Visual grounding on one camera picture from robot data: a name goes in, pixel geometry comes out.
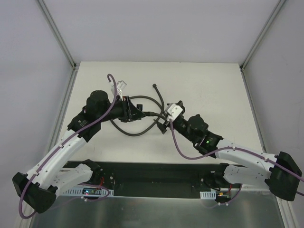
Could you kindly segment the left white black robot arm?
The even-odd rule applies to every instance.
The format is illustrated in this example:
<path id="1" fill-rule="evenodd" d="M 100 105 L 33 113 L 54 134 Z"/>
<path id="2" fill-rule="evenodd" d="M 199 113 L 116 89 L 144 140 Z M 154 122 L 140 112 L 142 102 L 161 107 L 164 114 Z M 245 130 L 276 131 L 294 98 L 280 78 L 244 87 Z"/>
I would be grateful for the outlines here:
<path id="1" fill-rule="evenodd" d="M 81 163 L 80 168 L 70 171 L 63 180 L 56 179 L 61 168 L 71 156 L 88 143 L 101 130 L 101 123 L 119 119 L 133 122 L 145 117 L 143 106 L 134 105 L 129 96 L 114 95 L 112 102 L 102 90 L 93 91 L 82 111 L 67 126 L 63 137 L 47 155 L 27 173 L 17 172 L 12 182 L 19 204 L 26 202 L 36 213 L 44 213 L 64 191 L 79 183 L 95 185 L 100 181 L 100 169 L 90 160 Z"/>

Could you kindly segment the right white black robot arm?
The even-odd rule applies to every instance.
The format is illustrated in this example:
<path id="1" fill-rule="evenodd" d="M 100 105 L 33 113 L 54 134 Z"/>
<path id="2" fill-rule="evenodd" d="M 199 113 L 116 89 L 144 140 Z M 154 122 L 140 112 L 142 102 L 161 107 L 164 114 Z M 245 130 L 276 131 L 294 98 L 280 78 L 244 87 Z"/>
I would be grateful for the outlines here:
<path id="1" fill-rule="evenodd" d="M 223 188 L 229 183 L 261 185 L 280 199 L 295 200 L 299 183 L 304 179 L 290 154 L 251 151 L 214 134 L 199 114 L 188 120 L 184 118 L 182 101 L 166 104 L 162 112 L 165 122 L 157 126 L 162 133 L 171 130 L 175 146 L 178 146 L 175 133 L 179 133 L 192 143 L 200 153 L 200 159 L 210 156 L 231 162 L 224 171 L 214 175 L 214 183 L 218 187 Z"/>

